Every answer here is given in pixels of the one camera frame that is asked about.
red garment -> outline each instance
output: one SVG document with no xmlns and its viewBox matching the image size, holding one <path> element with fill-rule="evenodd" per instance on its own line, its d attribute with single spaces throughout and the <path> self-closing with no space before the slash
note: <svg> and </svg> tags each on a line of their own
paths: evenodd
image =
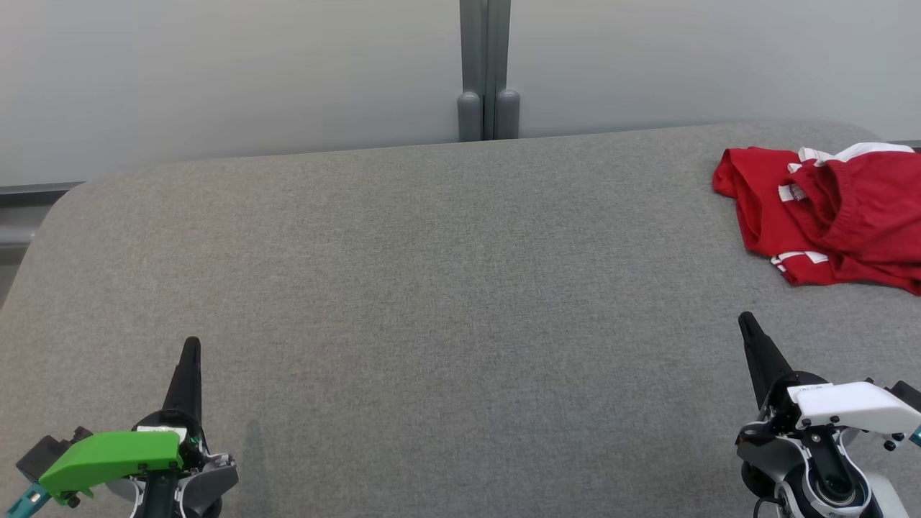
<svg viewBox="0 0 921 518">
<path fill-rule="evenodd" d="M 713 186 L 736 198 L 745 247 L 773 256 L 794 286 L 870 281 L 921 295 L 921 155 L 808 160 L 793 174 L 791 163 L 792 151 L 724 153 Z M 781 201 L 781 185 L 797 198 Z"/>
</svg>

white robotic arm part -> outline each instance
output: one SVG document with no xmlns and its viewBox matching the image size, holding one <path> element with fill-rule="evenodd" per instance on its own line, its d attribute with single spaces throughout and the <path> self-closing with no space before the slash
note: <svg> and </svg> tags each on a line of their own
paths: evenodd
<svg viewBox="0 0 921 518">
<path fill-rule="evenodd" d="M 802 413 L 798 430 L 830 424 L 907 437 L 921 427 L 921 412 L 873 383 L 801 385 L 787 391 Z"/>
</svg>

black cable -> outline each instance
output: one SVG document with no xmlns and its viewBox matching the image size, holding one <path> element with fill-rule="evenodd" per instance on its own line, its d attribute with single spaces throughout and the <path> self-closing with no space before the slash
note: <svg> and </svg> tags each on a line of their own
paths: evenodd
<svg viewBox="0 0 921 518">
<path fill-rule="evenodd" d="M 776 498 L 772 498 L 772 497 L 761 497 L 761 498 L 758 499 L 758 501 L 755 502 L 755 504 L 754 504 L 754 514 L 752 515 L 752 518 L 758 518 L 758 510 L 761 509 L 761 504 L 763 504 L 763 503 L 765 503 L 765 502 L 767 502 L 767 503 L 773 503 L 773 504 L 776 504 L 776 505 L 779 505 L 779 506 L 783 506 L 783 505 L 784 505 L 784 501 L 783 501 L 783 500 L 776 499 Z"/>
</svg>

white wall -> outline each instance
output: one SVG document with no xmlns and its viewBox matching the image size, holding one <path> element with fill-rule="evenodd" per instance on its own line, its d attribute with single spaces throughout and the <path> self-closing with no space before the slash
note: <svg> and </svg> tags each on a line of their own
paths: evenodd
<svg viewBox="0 0 921 518">
<path fill-rule="evenodd" d="M 921 139 L 916 0 L 513 0 L 521 136 L 763 118 Z"/>
<path fill-rule="evenodd" d="M 457 140 L 457 0 L 2 0 L 0 185 Z"/>
</svg>

teal connector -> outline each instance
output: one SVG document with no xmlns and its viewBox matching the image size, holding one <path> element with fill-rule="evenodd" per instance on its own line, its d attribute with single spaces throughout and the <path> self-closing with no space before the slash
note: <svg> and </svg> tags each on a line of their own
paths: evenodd
<svg viewBox="0 0 921 518">
<path fill-rule="evenodd" d="M 51 495 L 48 494 L 45 488 L 39 484 L 32 484 L 29 490 L 22 493 L 19 500 L 13 504 L 13 507 L 9 508 L 9 511 L 6 512 L 6 518 L 29 518 L 48 503 L 50 499 Z"/>
<path fill-rule="evenodd" d="M 915 433 L 913 433 L 912 436 L 908 439 L 911 440 L 911 442 L 913 442 L 916 446 L 921 446 L 921 426 L 919 426 L 917 430 L 915 430 Z"/>
</svg>

